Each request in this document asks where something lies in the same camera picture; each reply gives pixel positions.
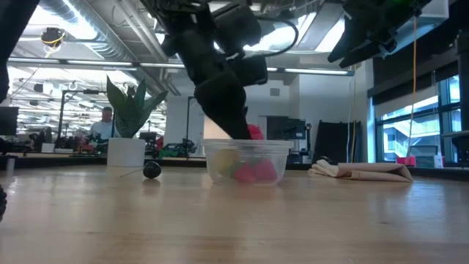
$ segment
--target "green leaves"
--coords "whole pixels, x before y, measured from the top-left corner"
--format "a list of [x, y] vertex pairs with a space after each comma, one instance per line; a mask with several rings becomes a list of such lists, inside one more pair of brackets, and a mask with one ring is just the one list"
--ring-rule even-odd
[[109, 103], [114, 107], [114, 109], [119, 109], [124, 107], [125, 105], [125, 98], [127, 97], [121, 89], [117, 88], [115, 85], [112, 84], [109, 77], [107, 78], [106, 84], [106, 91], [108, 92], [108, 99]]
[[152, 111], [155, 110], [156, 106], [158, 106], [168, 95], [168, 91], [161, 92], [156, 96], [152, 96], [149, 99], [144, 101], [144, 108], [143, 112], [141, 113], [141, 119], [139, 121], [140, 126], [144, 126], [145, 122], [148, 120], [148, 117], [151, 115]]
[[145, 125], [152, 111], [168, 95], [168, 92], [165, 91], [145, 100], [147, 93], [145, 81], [139, 84], [135, 97], [127, 96], [121, 89], [113, 85], [109, 78], [107, 78], [106, 89], [109, 103], [116, 112], [116, 128], [124, 138], [133, 138]]
[[147, 93], [147, 83], [145, 80], [141, 81], [135, 93], [135, 104], [142, 109], [144, 107], [145, 95]]

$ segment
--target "table surface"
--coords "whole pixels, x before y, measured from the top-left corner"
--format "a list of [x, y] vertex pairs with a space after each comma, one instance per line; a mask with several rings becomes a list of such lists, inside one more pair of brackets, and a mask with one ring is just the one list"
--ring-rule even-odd
[[75, 166], [0, 177], [1, 264], [468, 263], [469, 183], [337, 180], [214, 186], [204, 169], [157, 180]]

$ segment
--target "computer monitor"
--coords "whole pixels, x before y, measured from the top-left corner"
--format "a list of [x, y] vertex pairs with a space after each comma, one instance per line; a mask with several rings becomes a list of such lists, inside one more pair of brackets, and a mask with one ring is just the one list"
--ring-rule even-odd
[[16, 136], [19, 107], [0, 107], [0, 136]]

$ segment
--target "potted plant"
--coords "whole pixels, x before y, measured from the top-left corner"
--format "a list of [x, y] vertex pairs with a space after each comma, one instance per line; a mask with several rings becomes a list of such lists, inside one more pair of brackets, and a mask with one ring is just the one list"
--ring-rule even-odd
[[126, 94], [112, 84], [108, 78], [106, 84], [109, 103], [114, 107], [116, 129], [120, 138], [109, 139], [108, 166], [143, 166], [145, 160], [145, 141], [133, 137], [145, 125], [156, 106], [168, 95], [162, 92], [145, 99], [147, 84], [143, 80], [135, 95]]

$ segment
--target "pink object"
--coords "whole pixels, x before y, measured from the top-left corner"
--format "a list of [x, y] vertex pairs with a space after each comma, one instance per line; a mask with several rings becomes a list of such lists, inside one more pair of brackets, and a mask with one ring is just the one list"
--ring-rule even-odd
[[249, 133], [253, 140], [264, 140], [264, 135], [257, 125], [248, 124]]
[[274, 181], [277, 180], [277, 171], [272, 161], [266, 158], [261, 160], [258, 164], [254, 164], [254, 176], [256, 180]]
[[415, 156], [410, 156], [409, 158], [396, 158], [397, 164], [403, 164], [405, 166], [416, 166], [417, 161]]
[[254, 177], [254, 168], [249, 163], [243, 164], [242, 167], [237, 169], [236, 172], [233, 173], [233, 177], [239, 183], [252, 183], [256, 180]]

